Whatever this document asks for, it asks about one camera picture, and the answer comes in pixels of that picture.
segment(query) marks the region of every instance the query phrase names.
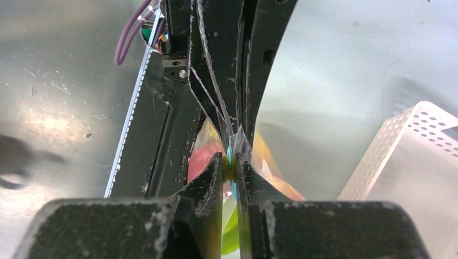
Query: blue object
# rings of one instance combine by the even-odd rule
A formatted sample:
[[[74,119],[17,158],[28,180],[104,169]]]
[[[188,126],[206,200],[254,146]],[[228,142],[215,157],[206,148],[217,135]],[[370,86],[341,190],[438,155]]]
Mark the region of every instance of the blue object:
[[[227,163],[228,163],[227,166],[231,168],[232,167],[232,148],[231,147],[227,148],[226,156],[227,156]],[[237,202],[237,185],[232,180],[230,182],[231,182],[232,195],[234,196],[234,199]]]

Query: metal wall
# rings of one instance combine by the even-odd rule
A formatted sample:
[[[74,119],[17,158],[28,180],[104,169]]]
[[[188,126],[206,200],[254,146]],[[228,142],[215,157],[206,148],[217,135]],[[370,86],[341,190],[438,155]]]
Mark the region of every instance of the metal wall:
[[[309,200],[336,199],[382,122],[429,100],[458,115],[458,2],[300,0],[258,116]]]
[[[0,258],[45,202],[103,196],[145,50],[113,63],[134,8],[0,1]]]

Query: clear plastic wrap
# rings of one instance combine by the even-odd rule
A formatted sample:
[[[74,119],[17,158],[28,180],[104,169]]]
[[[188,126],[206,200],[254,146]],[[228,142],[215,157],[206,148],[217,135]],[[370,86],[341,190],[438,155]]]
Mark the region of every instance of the clear plastic wrap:
[[[249,145],[245,133],[241,128],[236,134],[229,137],[229,141],[232,149],[231,153],[245,155],[251,160],[252,167],[256,172],[276,189],[294,201],[305,200],[297,190],[283,179],[267,144],[258,130],[254,134],[253,148]],[[188,182],[202,173],[213,155],[218,152],[226,155],[218,132],[207,119],[194,143],[189,160]],[[238,248],[237,210],[229,182],[224,183],[223,192],[223,245],[221,252],[227,254]]]

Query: green object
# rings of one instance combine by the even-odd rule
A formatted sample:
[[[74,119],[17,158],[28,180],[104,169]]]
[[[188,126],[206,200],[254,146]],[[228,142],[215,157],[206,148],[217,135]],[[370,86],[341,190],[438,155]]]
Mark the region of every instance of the green object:
[[[143,37],[145,37],[146,41],[149,41],[150,37],[151,37],[151,30],[150,29],[146,29],[146,28],[142,28],[142,35],[143,35]]]
[[[221,254],[230,254],[237,250],[239,247],[239,221],[237,219],[237,207],[235,207],[234,212],[232,213],[232,216],[223,231]]]

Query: perforated metal tray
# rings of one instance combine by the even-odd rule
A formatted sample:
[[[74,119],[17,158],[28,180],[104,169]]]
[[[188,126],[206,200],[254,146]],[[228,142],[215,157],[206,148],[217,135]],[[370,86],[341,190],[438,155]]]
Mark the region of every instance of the perforated metal tray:
[[[338,200],[396,202],[432,258],[456,258],[457,129],[456,117],[426,101],[386,120]]]

